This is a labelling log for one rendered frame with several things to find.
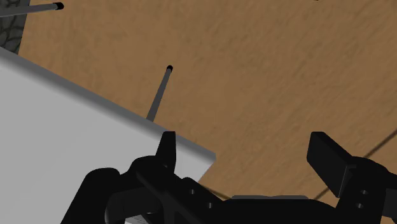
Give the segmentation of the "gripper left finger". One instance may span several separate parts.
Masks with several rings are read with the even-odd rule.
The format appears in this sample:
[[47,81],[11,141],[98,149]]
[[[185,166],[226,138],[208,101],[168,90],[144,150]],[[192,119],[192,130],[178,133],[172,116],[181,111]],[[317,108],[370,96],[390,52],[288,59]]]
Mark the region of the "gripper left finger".
[[[162,134],[155,156],[164,168],[174,174],[176,166],[176,133]],[[90,171],[81,183],[71,205],[60,224],[123,224],[127,218],[149,214],[150,219],[161,220],[163,204],[136,176],[138,160],[134,160],[127,172],[120,174],[115,168],[100,168]],[[189,205],[197,206],[199,199],[216,199],[214,192],[191,178],[179,178],[183,184],[195,183],[194,188],[179,190],[194,196]]]

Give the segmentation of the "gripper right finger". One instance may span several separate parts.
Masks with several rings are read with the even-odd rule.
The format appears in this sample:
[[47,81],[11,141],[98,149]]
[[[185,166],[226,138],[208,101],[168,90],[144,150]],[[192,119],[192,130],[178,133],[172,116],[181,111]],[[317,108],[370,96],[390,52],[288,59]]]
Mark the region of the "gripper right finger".
[[310,134],[307,161],[332,194],[347,224],[397,224],[397,174],[369,158],[348,153],[325,132]]

